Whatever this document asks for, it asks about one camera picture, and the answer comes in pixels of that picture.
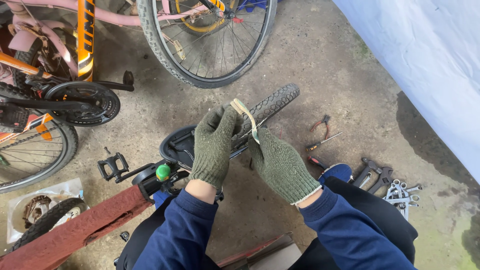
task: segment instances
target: navy sweater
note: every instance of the navy sweater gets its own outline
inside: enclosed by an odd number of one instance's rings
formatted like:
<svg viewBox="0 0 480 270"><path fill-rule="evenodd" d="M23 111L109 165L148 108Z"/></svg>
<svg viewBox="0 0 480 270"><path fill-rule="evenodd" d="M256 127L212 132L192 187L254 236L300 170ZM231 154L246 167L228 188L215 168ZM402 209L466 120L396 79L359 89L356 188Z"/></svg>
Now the navy sweater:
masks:
<svg viewBox="0 0 480 270"><path fill-rule="evenodd" d="M217 208L182 190L133 269L199 269ZM342 270L415 269L370 218L327 187L300 213Z"/></svg>

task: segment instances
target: glove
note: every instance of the glove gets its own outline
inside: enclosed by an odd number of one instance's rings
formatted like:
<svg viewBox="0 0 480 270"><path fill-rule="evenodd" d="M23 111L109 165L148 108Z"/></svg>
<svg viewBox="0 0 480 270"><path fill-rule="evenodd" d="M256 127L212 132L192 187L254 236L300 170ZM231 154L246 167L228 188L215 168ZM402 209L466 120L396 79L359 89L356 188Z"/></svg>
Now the glove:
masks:
<svg viewBox="0 0 480 270"><path fill-rule="evenodd" d="M189 179L200 179L222 188L228 172L233 135L243 118L230 104L209 111L195 128L195 160Z"/></svg>
<svg viewBox="0 0 480 270"><path fill-rule="evenodd" d="M307 171L296 150L274 137L267 129L258 130L260 145L250 136L248 146L260 177L292 205L304 201L322 188Z"/></svg>

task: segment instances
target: toothbrush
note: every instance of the toothbrush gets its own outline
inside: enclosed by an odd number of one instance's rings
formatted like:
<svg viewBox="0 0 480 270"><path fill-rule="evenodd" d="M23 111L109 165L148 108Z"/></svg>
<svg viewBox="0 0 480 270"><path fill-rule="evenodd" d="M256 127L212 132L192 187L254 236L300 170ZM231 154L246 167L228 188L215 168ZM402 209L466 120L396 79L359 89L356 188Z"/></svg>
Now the toothbrush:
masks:
<svg viewBox="0 0 480 270"><path fill-rule="evenodd" d="M238 98L233 99L232 102L230 102L230 105L240 114L242 115L245 113L248 115L248 118L250 118L250 121L252 122L252 135L254 140L257 142L257 144L260 144L260 141L258 140L258 132L257 132L257 126L255 125L255 119L253 118L253 115L250 113L250 111L247 109L245 104L243 104Z"/></svg>

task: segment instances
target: pliers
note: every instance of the pliers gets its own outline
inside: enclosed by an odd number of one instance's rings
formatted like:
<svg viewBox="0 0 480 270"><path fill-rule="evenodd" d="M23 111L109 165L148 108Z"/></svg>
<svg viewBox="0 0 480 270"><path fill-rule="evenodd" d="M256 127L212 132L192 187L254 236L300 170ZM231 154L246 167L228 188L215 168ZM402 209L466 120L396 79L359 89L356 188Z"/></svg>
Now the pliers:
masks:
<svg viewBox="0 0 480 270"><path fill-rule="evenodd" d="M327 127L327 134L325 134L325 140L328 139L328 136L330 135L330 127L328 127L328 120L330 120L330 116L328 114L326 114L324 116L324 119L321 120L320 122L317 122L315 123L315 125L313 125L312 129L310 130L310 132L313 132L315 130L315 128L320 125L321 123L325 123L326 127Z"/></svg>

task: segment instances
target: yellow rim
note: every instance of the yellow rim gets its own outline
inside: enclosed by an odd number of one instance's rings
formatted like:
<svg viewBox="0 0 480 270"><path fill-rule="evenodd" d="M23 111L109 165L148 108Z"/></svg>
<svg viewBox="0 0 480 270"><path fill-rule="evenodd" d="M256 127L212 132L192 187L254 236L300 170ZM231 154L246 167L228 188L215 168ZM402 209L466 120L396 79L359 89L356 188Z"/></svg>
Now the yellow rim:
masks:
<svg viewBox="0 0 480 270"><path fill-rule="evenodd" d="M179 5L179 0L175 0L175 6L177 7L177 13L180 14L180 5ZM230 3L230 8L233 9L233 6L235 5L235 0L232 1L232 3ZM212 30L214 30L215 28L217 28L218 26L222 25L222 23L225 21L225 19L221 19L220 20L220 23L218 23L218 21L215 21L212 25L210 26L202 26L202 27L196 27L196 26L193 26L189 23L185 23L185 25L190 28L191 30L195 31L195 32L200 32L200 33L205 33L205 32L210 32Z"/></svg>

